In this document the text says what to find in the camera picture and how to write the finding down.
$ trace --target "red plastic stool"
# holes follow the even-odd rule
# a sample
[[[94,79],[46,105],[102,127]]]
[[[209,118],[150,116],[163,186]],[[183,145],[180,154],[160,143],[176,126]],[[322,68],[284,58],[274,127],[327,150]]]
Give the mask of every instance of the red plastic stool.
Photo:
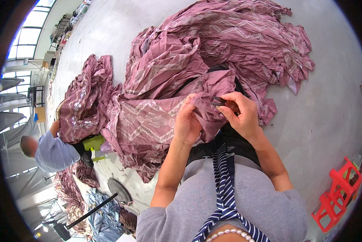
[[[346,208],[348,205],[349,200],[357,193],[358,189],[360,188],[362,182],[361,173],[357,170],[357,168],[353,165],[353,163],[345,157],[346,164],[337,172],[336,170],[332,169],[329,172],[329,176],[333,178],[332,187],[327,194],[329,198],[336,203],[336,205],[342,210]],[[358,179],[353,186],[349,183],[349,175],[352,169],[357,173]]]
[[[328,232],[331,228],[333,228],[333,226],[338,223],[338,221],[341,219],[343,214],[346,212],[346,208],[344,208],[344,209],[341,209],[338,213],[336,213],[334,211],[334,206],[336,204],[333,200],[331,200],[327,196],[327,194],[328,193],[325,192],[324,194],[322,194],[319,197],[319,200],[321,202],[321,207],[315,214],[314,213],[311,214],[311,216],[314,218],[314,220],[316,221],[316,223],[318,224],[318,226],[324,233]],[[325,227],[323,227],[320,220],[323,217],[325,217],[326,215],[329,216],[330,222]]]

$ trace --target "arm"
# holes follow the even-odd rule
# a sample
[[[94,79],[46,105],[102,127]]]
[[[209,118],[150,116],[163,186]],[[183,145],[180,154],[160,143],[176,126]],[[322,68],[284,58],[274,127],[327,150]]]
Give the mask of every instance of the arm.
[[[238,92],[225,94],[221,98],[234,101],[239,106],[238,116],[227,106],[217,107],[217,109],[228,119],[232,128],[254,147],[260,166],[270,178],[275,190],[283,192],[293,189],[283,162],[258,125],[256,104]]]
[[[49,128],[49,131],[52,133],[53,138],[58,137],[59,128],[60,128],[60,121],[59,120],[53,121],[51,128]]]
[[[188,95],[177,114],[174,138],[159,170],[150,207],[166,208],[173,201],[184,175],[190,149],[201,131],[201,124],[193,112],[196,107],[189,103],[194,95]]]

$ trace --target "blue shirt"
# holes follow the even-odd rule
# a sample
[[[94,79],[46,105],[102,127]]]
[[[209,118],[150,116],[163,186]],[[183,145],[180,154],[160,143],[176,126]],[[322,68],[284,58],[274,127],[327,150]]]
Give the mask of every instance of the blue shirt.
[[[45,172],[59,172],[80,159],[75,148],[64,143],[60,138],[53,138],[48,132],[38,140],[35,160],[38,167]]]

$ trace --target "pearl necklace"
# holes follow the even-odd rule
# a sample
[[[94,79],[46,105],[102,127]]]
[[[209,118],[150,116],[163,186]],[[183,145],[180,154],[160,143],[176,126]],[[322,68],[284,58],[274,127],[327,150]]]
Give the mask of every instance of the pearl necklace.
[[[217,234],[213,234],[210,238],[207,238],[205,242],[212,242],[212,240],[216,239],[219,235],[229,234],[229,233],[237,233],[238,235],[241,235],[243,238],[245,238],[249,242],[255,242],[255,240],[253,240],[249,234],[242,231],[241,229],[236,229],[236,228],[226,229],[224,231],[221,230],[221,231],[217,232]]]

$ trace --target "black pole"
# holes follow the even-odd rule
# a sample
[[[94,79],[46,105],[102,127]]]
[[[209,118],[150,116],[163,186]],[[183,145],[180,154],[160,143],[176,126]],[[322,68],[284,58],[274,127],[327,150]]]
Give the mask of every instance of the black pole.
[[[72,228],[73,226],[77,225],[78,223],[80,223],[81,221],[83,221],[84,219],[86,219],[88,216],[90,216],[91,214],[93,214],[94,212],[96,212],[99,208],[103,207],[106,203],[108,203],[109,201],[113,200],[114,197],[118,196],[118,193],[115,193],[114,195],[112,195],[111,197],[109,197],[106,201],[102,202],[101,204],[99,204],[98,206],[96,206],[96,208],[94,208],[93,210],[89,211],[88,213],[86,213],[85,215],[83,215],[81,218],[79,218],[78,220],[76,220],[75,222],[71,223],[70,225],[67,226],[67,230],[69,230],[70,228]]]

